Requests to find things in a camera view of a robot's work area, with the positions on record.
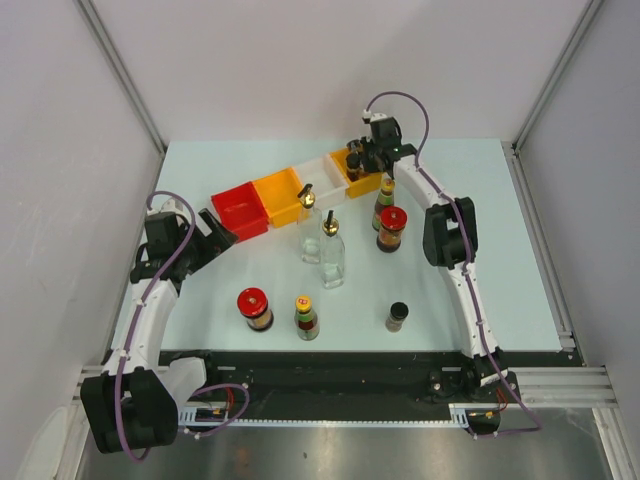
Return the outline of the black lid spice jar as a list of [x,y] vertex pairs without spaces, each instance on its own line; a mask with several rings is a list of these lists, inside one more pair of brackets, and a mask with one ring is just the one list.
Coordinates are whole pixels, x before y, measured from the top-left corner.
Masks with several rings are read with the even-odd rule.
[[361,163],[360,156],[356,154],[348,154],[346,156],[346,173],[351,182],[359,180],[361,175]]
[[408,315],[409,308],[404,302],[394,302],[385,321],[386,329],[391,333],[399,332]]
[[363,153],[362,142],[359,139],[351,140],[347,143],[350,154],[361,155]]

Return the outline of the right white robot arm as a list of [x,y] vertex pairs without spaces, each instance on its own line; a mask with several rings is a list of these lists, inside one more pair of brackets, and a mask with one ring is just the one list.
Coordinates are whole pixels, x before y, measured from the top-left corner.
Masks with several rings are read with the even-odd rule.
[[508,382],[502,349],[490,328],[476,275],[478,235],[475,205],[455,197],[419,161],[421,150],[402,140],[397,120],[365,111],[370,134],[361,139],[361,166],[367,173],[385,172],[398,181],[424,211],[422,246],[426,260],[437,268],[448,289],[466,357],[461,376],[463,393],[484,401],[498,382]]

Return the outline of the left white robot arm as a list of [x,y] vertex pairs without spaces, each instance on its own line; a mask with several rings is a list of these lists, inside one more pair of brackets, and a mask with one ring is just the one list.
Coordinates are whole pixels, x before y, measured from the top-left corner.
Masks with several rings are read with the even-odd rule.
[[220,374],[196,358],[176,360],[158,372],[169,316],[184,280],[237,241],[209,210],[200,218],[210,232],[176,208],[149,215],[145,241],[129,275],[132,304],[126,332],[102,372],[83,381],[80,398],[104,454],[173,443],[180,408],[194,394],[207,400],[221,387]]

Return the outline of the red plastic bin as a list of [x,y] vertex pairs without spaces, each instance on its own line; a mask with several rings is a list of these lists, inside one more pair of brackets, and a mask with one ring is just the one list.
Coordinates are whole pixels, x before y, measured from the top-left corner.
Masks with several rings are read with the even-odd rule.
[[211,202],[222,225],[239,242],[268,231],[268,215],[252,182],[214,194]]

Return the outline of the rear green label sauce bottle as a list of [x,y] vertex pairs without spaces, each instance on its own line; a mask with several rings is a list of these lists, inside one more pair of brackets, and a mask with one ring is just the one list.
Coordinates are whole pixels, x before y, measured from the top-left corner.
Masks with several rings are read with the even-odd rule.
[[372,227],[376,231],[378,231],[381,226],[381,213],[386,208],[394,205],[394,189],[395,181],[393,179],[389,177],[382,179],[372,217]]

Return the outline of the white plastic bin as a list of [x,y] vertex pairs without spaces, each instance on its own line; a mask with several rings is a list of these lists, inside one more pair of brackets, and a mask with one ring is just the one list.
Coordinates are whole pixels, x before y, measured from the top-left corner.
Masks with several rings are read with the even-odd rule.
[[311,184],[320,210],[328,210],[344,202],[347,182],[330,155],[324,155],[294,166],[302,185]]

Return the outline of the rear red lid jar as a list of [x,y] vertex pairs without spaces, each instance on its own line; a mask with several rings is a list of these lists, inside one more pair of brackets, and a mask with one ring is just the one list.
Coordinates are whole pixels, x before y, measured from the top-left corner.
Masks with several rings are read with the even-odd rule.
[[376,240],[381,251],[392,253],[400,248],[407,220],[408,216],[405,210],[397,206],[389,206],[381,212]]

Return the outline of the red lid jar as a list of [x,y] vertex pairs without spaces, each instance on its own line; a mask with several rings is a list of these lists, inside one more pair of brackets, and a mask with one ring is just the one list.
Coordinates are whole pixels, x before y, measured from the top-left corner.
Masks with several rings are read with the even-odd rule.
[[397,206],[389,206],[381,212],[376,240],[381,251],[392,253],[400,248],[407,220],[408,216],[405,210]]
[[237,297],[237,308],[250,329],[256,332],[268,330],[274,321],[268,297],[257,287],[242,290]]

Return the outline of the left yellow plastic bin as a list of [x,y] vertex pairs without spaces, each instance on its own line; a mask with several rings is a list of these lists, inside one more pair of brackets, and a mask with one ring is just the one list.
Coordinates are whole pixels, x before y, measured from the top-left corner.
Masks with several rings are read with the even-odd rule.
[[301,210],[302,184],[293,167],[252,181],[267,213],[269,224],[281,228],[296,221]]

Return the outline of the front red lid jar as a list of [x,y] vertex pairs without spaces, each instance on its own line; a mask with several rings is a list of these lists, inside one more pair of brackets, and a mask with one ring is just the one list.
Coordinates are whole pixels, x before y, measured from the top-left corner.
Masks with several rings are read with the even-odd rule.
[[242,290],[237,297],[237,308],[250,329],[256,332],[268,330],[274,321],[268,297],[257,287]]

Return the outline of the rear glass oil bottle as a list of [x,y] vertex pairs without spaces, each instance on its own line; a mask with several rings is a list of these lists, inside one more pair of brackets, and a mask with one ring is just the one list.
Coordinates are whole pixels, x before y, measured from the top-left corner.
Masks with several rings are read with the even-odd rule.
[[316,205],[313,185],[307,183],[297,194],[301,209],[297,217],[300,255],[308,264],[320,262],[320,233],[322,213]]

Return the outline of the glass oil bottle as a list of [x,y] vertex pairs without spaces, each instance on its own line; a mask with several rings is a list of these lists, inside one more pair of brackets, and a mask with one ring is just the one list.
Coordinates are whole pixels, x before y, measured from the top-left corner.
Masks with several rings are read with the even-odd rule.
[[326,289],[340,287],[345,276],[345,245],[339,232],[339,221],[329,210],[322,222],[320,238],[320,278]]
[[320,233],[322,213],[316,205],[313,185],[307,183],[297,194],[301,209],[297,217],[300,255],[308,264],[320,262]]

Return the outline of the front glass oil bottle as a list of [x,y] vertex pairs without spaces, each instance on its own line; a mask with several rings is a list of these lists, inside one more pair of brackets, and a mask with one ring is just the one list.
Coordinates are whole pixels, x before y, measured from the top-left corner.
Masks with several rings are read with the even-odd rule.
[[320,238],[320,278],[326,289],[340,287],[345,276],[345,245],[339,232],[339,221],[329,210],[322,222]]

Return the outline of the front green label sauce bottle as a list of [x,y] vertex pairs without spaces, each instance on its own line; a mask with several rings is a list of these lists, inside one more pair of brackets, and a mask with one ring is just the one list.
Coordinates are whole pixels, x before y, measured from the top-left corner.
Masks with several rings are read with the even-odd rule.
[[318,316],[309,296],[300,295],[295,301],[294,323],[298,336],[305,341],[314,340],[319,334]]

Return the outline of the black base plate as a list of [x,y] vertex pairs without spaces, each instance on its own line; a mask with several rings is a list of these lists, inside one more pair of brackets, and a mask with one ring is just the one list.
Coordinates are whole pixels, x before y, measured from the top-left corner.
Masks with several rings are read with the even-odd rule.
[[418,422],[445,420],[454,403],[511,404],[514,374],[481,385],[453,352],[321,353],[164,350],[160,364],[203,359],[208,385],[235,391],[243,420]]

